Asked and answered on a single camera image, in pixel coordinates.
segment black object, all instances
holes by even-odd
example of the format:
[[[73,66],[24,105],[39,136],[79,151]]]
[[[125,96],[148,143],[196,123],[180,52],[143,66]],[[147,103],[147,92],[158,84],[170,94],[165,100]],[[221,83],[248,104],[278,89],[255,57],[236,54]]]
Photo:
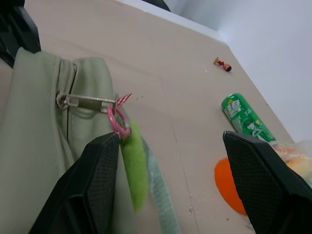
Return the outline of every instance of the black object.
[[[58,180],[30,234],[110,233],[119,135],[91,141]]]
[[[231,66],[229,66],[229,68],[226,69],[227,72],[229,72],[229,71],[231,71],[231,70],[232,70],[232,67],[231,67]]]
[[[24,0],[0,4],[0,58],[13,67],[20,47],[36,53],[41,51],[38,29],[24,9]]]
[[[257,234],[311,234],[312,189],[266,142],[224,132],[237,193]]]
[[[163,0],[143,0],[143,1],[148,2],[149,4],[157,6],[161,9],[166,10],[166,11],[171,12],[169,7],[167,6],[167,4]]]

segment green can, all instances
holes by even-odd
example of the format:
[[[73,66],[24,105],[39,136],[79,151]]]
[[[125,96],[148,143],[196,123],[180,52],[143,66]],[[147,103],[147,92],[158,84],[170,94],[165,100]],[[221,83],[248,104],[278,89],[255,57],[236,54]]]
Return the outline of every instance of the green can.
[[[237,132],[253,135],[271,145],[277,143],[267,126],[241,94],[229,95],[221,106]]]

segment small toy figure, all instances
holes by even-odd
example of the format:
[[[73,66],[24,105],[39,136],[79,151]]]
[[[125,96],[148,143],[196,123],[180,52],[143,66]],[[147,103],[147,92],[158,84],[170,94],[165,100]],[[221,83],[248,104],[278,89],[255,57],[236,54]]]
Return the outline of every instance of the small toy figure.
[[[231,67],[229,64],[220,61],[218,57],[214,60],[214,64],[215,64],[215,65],[219,65],[219,66],[223,66],[223,69],[224,69],[225,71],[227,71],[227,72],[229,72],[230,70],[232,70],[232,67]]]

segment beige table surface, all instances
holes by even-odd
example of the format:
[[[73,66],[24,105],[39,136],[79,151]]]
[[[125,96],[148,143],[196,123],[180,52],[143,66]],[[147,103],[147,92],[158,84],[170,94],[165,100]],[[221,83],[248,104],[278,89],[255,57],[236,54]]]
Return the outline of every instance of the beige table surface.
[[[233,129],[221,102],[243,94],[279,140],[292,139],[228,46],[114,0],[27,0],[25,8],[43,50],[104,57],[114,89],[133,93],[125,107],[158,157],[182,232],[249,233],[215,185],[214,167],[226,157],[222,133]],[[232,71],[215,66],[216,57]]]

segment orange plastic lid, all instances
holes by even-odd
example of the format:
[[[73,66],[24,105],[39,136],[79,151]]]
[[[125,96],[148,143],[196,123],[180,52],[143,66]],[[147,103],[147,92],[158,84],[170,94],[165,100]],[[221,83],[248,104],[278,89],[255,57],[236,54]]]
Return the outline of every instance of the orange plastic lid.
[[[219,161],[214,169],[215,183],[223,196],[224,200],[238,213],[247,216],[243,203],[240,200],[234,180],[230,163],[227,158]]]

